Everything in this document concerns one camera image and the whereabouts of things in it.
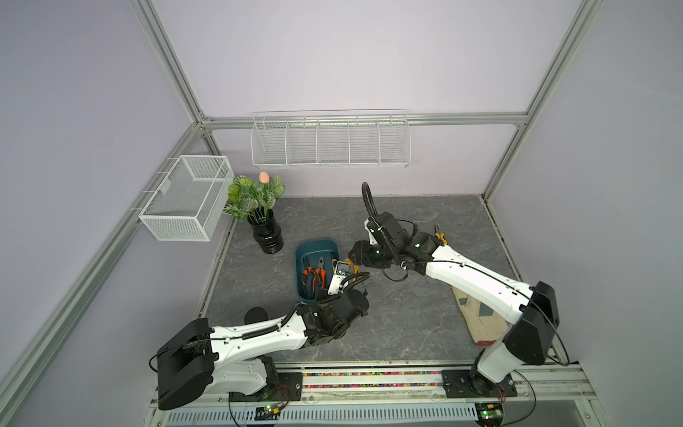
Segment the teal plastic storage box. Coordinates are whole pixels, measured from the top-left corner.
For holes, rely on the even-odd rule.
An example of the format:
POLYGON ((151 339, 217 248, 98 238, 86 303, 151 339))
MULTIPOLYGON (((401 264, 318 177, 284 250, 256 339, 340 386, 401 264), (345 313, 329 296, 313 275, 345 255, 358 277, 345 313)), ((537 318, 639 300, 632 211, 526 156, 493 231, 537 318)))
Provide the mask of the teal plastic storage box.
POLYGON ((331 239, 317 239, 303 242, 297 247, 295 251, 295 277, 296 277, 296 291, 300 299, 304 302, 313 302, 318 297, 324 296, 327 293, 331 277, 333 275, 334 261, 339 259, 338 246, 331 239), (321 256, 325 257, 325 269, 327 270, 327 284, 321 291, 313 293, 312 298, 307 298, 302 290, 302 258, 307 256, 312 268, 316 270, 318 267, 318 260, 321 256))

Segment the yellow grey open-jaw pliers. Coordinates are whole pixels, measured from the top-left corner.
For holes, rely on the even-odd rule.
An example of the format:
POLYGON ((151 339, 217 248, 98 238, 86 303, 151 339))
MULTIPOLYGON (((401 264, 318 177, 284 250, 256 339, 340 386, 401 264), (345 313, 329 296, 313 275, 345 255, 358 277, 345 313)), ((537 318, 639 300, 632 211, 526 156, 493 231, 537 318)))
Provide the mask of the yellow grey open-jaw pliers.
POLYGON ((357 268, 350 260, 336 260, 334 262, 334 275, 350 276, 357 272, 357 268))

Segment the orange black long-nose pliers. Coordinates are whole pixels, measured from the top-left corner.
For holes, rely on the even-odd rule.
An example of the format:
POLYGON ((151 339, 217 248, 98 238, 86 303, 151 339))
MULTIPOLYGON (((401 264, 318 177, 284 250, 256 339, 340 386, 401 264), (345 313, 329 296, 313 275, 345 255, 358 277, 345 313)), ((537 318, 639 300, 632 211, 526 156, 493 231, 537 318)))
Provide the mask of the orange black long-nose pliers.
POLYGON ((314 272, 311 264, 309 263, 309 258, 305 256, 302 258, 302 290, 304 291, 304 295, 307 298, 312 298, 313 297, 313 279, 314 279, 314 272))

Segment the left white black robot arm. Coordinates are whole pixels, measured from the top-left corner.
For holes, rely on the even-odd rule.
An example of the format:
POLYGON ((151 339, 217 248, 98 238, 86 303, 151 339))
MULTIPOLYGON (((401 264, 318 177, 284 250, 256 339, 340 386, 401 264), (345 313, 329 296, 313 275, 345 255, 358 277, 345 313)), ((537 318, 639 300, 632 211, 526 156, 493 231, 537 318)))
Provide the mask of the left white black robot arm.
POLYGON ((343 280, 341 290, 314 304, 299 302, 283 317, 237 327, 211 327, 196 318, 163 344, 150 359, 158 376, 158 407, 172 410, 205 391, 255 395, 276 388, 272 352, 320 346, 342 338, 369 302, 357 286, 368 272, 343 280))

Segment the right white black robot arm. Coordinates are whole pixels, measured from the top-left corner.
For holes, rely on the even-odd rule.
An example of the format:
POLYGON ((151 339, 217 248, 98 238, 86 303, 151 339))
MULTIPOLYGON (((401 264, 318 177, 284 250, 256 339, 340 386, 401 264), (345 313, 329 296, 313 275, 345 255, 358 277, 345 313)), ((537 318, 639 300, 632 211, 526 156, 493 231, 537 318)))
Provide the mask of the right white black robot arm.
POLYGON ((368 183, 362 183, 361 194, 368 238, 356 242, 349 253, 355 264, 379 270, 397 266, 439 280, 476 298, 508 323, 503 337, 480 352, 471 366, 466 384, 475 394, 503 385, 523 365, 544 364, 560 337, 552 286, 507 278, 459 254, 433 234, 407 231, 391 213, 378 212, 368 183))

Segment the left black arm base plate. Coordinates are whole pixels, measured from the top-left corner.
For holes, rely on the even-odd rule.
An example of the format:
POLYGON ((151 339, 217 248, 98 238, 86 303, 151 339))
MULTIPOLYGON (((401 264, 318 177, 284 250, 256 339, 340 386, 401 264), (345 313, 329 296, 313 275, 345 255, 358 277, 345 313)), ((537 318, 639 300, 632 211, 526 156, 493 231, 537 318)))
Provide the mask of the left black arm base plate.
POLYGON ((299 372, 279 373, 277 380, 269 378, 266 385, 253 394, 231 392, 230 402, 300 401, 303 390, 303 374, 299 372))

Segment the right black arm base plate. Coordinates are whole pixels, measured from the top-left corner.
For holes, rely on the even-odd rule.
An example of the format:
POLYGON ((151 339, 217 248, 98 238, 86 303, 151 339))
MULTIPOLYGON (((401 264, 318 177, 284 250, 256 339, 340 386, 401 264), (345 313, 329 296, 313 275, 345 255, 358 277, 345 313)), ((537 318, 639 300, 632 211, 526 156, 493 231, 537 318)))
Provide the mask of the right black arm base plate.
POLYGON ((464 369, 446 369, 441 371, 443 389, 448 399, 498 399, 518 396, 517 388, 511 375, 507 375, 500 383, 494 384, 479 374, 473 375, 464 369))

